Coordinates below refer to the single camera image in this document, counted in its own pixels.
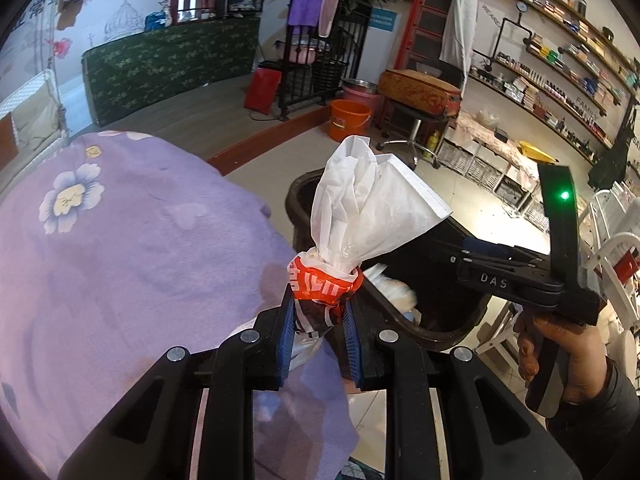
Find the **metal screw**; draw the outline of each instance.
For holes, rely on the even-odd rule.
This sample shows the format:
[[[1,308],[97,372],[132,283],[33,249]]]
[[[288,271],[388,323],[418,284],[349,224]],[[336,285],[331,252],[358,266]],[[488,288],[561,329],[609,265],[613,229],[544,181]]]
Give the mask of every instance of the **metal screw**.
[[[182,361],[185,355],[187,355],[187,352],[185,352],[184,348],[180,346],[174,346],[166,353],[166,358],[169,359],[169,361],[175,363],[178,361]]]
[[[395,330],[383,330],[378,334],[378,337],[385,343],[395,343],[398,341],[398,332]]]
[[[240,339],[245,343],[255,343],[260,339],[260,332],[257,330],[245,330],[240,334]]]
[[[453,351],[453,357],[455,357],[458,361],[471,361],[473,356],[474,353],[466,346],[459,346]]]

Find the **blue sign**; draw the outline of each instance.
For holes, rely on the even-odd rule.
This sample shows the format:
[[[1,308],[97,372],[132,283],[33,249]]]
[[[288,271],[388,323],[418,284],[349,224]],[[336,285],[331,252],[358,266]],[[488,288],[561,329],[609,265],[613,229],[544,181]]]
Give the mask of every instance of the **blue sign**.
[[[371,11],[371,20],[369,21],[369,27],[379,28],[380,30],[388,30],[392,32],[394,25],[396,24],[396,16],[398,14],[392,10],[376,9]]]

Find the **black trash can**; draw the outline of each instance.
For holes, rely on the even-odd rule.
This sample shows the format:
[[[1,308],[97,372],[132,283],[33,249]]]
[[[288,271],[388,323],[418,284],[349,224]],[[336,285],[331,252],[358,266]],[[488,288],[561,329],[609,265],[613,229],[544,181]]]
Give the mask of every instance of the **black trash can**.
[[[293,248],[297,252],[315,245],[311,238],[310,215],[323,171],[311,171],[297,178],[287,195],[285,207],[294,225]],[[386,264],[386,276],[406,283],[415,291],[416,308],[422,314],[420,326],[406,320],[368,280],[356,293],[358,301],[381,311],[395,330],[411,336],[423,347],[432,351],[452,348],[480,323],[491,296],[459,286],[456,264],[432,262],[428,249],[434,240],[462,246],[464,238],[469,236],[472,234],[450,217],[395,251],[362,264],[363,269],[376,263]]]

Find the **purple towel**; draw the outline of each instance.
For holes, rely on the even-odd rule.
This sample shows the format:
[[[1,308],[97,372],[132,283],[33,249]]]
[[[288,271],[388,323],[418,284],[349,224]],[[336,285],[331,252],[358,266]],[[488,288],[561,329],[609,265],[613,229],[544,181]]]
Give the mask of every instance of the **purple towel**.
[[[267,216],[132,132],[77,137],[0,203],[0,410],[51,478],[168,348],[280,304],[294,253]],[[334,480],[358,441],[327,344],[254,410],[257,479]]]
[[[320,19],[321,7],[322,0],[291,0],[287,23],[315,27]]]

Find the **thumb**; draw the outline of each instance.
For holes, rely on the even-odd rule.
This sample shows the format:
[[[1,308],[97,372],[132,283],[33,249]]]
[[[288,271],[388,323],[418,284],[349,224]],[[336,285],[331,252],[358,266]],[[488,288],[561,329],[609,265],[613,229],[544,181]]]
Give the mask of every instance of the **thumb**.
[[[533,324],[547,339],[555,341],[569,353],[580,349],[580,335],[584,327],[571,323],[556,314],[536,314]]]

